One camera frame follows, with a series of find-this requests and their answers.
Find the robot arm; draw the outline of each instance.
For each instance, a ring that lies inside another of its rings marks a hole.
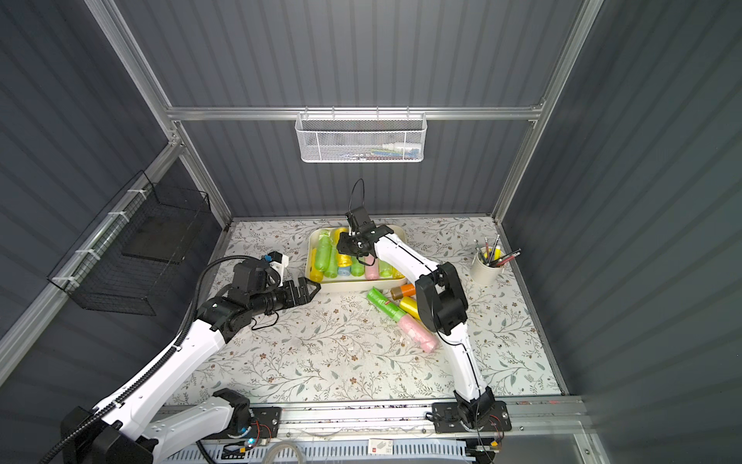
[[[349,211],[346,217],[351,233],[341,233],[338,252],[359,261],[368,255],[386,261],[415,283],[420,320],[443,341],[453,370],[459,417],[467,427],[477,428],[488,418],[495,398],[473,355],[466,324],[469,305],[456,268],[425,258],[389,227],[376,226],[363,206]]]
[[[92,412],[82,408],[70,412],[62,421],[66,438],[42,462],[51,461],[63,445],[65,462],[69,463],[157,463],[225,429],[230,437],[245,439],[246,448],[256,445],[255,439],[247,439],[252,422],[250,401],[226,388],[200,405],[152,422],[178,386],[240,329],[250,325],[254,316],[270,316],[309,303],[320,289],[320,284],[305,278],[298,279],[298,286],[284,281],[288,258],[280,253],[272,252],[260,260],[232,256],[213,264],[231,259],[242,260],[234,266],[233,282],[200,306],[187,333],[176,336],[137,375],[98,402]]]

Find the white vent grille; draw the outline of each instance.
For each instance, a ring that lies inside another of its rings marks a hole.
[[[355,462],[366,460],[398,460],[405,459],[446,459],[472,462],[474,458],[466,455],[466,445],[462,441],[441,440],[438,438],[424,438],[411,440],[394,440],[394,454],[369,454],[367,440],[337,441],[337,442],[297,442],[308,463],[325,463],[339,460]],[[270,447],[259,447],[251,450],[240,459],[220,459],[221,445],[204,445],[209,455],[217,463],[260,463],[263,461]],[[170,456],[169,464],[194,464],[205,462],[196,445],[191,445]],[[294,451],[283,449],[276,458],[277,463],[297,462]]]

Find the white mesh basket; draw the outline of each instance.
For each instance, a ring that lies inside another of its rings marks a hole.
[[[307,163],[400,163],[422,161],[425,115],[400,119],[296,118],[296,137]]]

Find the metal profile bar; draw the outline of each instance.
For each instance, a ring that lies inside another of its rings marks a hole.
[[[139,89],[150,111],[163,132],[171,138],[175,125],[168,119],[165,108],[170,106],[162,86],[154,77],[154,72],[144,58],[134,35],[126,25],[121,12],[113,0],[85,0],[96,22],[111,43],[116,55]]]
[[[495,224],[495,228],[497,229],[497,233],[500,234],[500,241],[502,242],[502,245],[505,248],[505,250],[508,252],[512,251],[513,247],[510,245],[510,242],[508,241],[508,236],[505,234],[505,229],[503,229],[502,225],[499,223]],[[536,311],[536,307],[533,305],[533,299],[531,299],[531,294],[528,292],[528,287],[525,284],[525,279],[523,278],[522,272],[520,272],[520,268],[518,267],[517,260],[512,260],[510,262],[510,267],[513,268],[513,274],[515,275],[515,281],[518,284],[518,288],[520,288],[521,294],[523,295],[523,301],[525,301],[525,307],[528,308],[528,315],[531,317],[531,321],[533,322],[533,328],[536,329],[536,332],[539,334],[539,338],[541,339],[541,342],[543,344],[544,354],[546,355],[546,359],[549,361],[549,365],[551,366],[551,371],[554,373],[554,380],[556,380],[556,384],[559,385],[559,389],[565,395],[568,395],[569,389],[567,389],[567,383],[564,381],[564,376],[562,375],[562,371],[559,370],[559,365],[557,364],[557,358],[554,357],[554,352],[551,350],[549,341],[546,338],[546,332],[544,331],[544,327],[541,325],[539,314]]]
[[[508,435],[584,434],[592,431],[585,405],[578,396],[512,396],[508,404],[513,430]],[[453,399],[399,399],[347,402],[296,402],[260,406],[283,410],[279,438],[291,440],[360,440],[364,438],[465,438],[476,432],[438,435],[425,420],[434,402]],[[188,406],[165,406],[162,418]]]
[[[569,79],[572,68],[574,68],[574,63],[577,61],[577,57],[582,50],[582,46],[585,44],[585,40],[590,33],[590,29],[593,27],[593,23],[595,23],[595,18],[602,5],[603,0],[585,0],[582,3],[580,13],[577,15],[577,19],[574,22],[574,26],[556,64],[554,74],[551,76],[549,85],[544,93],[542,116],[535,122],[533,129],[521,145],[521,149],[505,181],[505,186],[502,188],[502,192],[492,210],[492,217],[497,223],[502,222],[505,213],[510,207],[510,203],[513,201],[518,185],[531,161],[533,153],[539,145],[539,141],[544,134],[546,125],[551,119],[554,108],[562,96],[567,79]]]
[[[85,4],[147,102],[147,106],[162,131],[168,139],[183,140],[185,143],[189,153],[181,156],[180,160],[191,175],[196,188],[209,194],[211,212],[219,224],[222,227],[226,226],[232,221],[232,213],[216,183],[206,170],[206,165],[201,160],[186,130],[168,117],[166,109],[171,107],[170,100],[154,75],[142,49],[139,48],[116,2],[114,0],[85,0]]]
[[[111,208],[111,211],[122,211],[139,195],[137,190],[148,185],[147,177],[153,182],[160,180],[181,151],[183,147],[177,141],[170,142],[145,170],[146,176],[139,176],[131,189]],[[117,218],[117,215],[106,215],[79,248],[93,248],[93,245],[105,236],[106,231]],[[57,277],[72,275],[84,258],[85,253],[73,253],[67,263],[62,266]],[[68,298],[67,293],[62,292],[57,286],[47,284],[16,323],[5,333],[0,340],[0,385],[5,382],[23,356],[31,349]]]
[[[176,121],[293,121],[306,113],[312,119],[407,119],[429,120],[538,120],[538,106],[522,107],[431,107],[431,108],[259,108],[259,107],[173,107],[166,113]]]

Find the white cup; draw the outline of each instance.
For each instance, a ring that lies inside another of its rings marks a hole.
[[[480,256],[485,255],[485,248],[482,247],[481,249],[482,253],[475,253],[474,259],[471,264],[471,279],[474,281],[475,284],[481,285],[483,287],[489,287],[490,285],[495,283],[495,280],[497,279],[497,276],[502,274],[502,268],[501,267],[489,267],[486,264],[482,263],[482,260],[479,259]]]

